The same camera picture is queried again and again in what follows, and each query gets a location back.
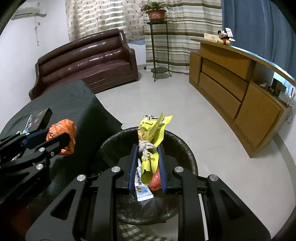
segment sofa backrest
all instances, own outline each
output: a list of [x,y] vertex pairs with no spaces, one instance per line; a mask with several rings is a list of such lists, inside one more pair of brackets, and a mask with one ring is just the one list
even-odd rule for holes
[[49,86],[92,66],[123,59],[119,30],[111,29],[67,43],[38,59],[39,75]]

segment plant stand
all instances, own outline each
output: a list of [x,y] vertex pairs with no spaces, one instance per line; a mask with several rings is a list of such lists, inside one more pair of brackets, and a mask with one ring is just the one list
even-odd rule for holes
[[165,68],[165,67],[156,67],[155,66],[155,52],[154,52],[153,27],[152,27],[154,24],[165,24],[166,25],[167,46],[168,46],[168,21],[163,21],[163,22],[147,22],[146,24],[149,24],[150,25],[150,30],[151,30],[151,42],[152,42],[152,54],[153,54],[153,66],[154,66],[154,68],[151,69],[151,72],[154,74],[154,82],[157,80],[156,74],[168,72],[169,75],[172,77],[172,75],[170,74],[169,51],[168,51],[168,67]]

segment brown leather sofa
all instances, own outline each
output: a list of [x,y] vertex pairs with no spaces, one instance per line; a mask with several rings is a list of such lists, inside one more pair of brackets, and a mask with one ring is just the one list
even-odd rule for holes
[[138,80],[134,49],[122,30],[111,29],[69,42],[38,59],[33,100],[46,91],[83,80],[94,93]]

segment tiled floor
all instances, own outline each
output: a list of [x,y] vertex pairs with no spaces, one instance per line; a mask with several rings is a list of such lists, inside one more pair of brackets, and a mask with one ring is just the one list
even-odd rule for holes
[[[143,115],[174,115],[167,130],[193,151],[200,176],[217,174],[257,215],[273,237],[295,207],[291,178],[274,142],[250,159],[235,134],[188,82],[188,75],[153,82],[152,73],[139,71],[140,80],[96,96],[123,129],[138,126]],[[149,234],[176,240],[178,219],[146,226]]]

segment air conditioner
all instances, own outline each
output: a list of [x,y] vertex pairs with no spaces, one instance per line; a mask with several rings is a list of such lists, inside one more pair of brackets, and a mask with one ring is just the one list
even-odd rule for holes
[[34,16],[45,17],[46,14],[40,13],[40,3],[34,1],[26,1],[16,10],[11,20]]

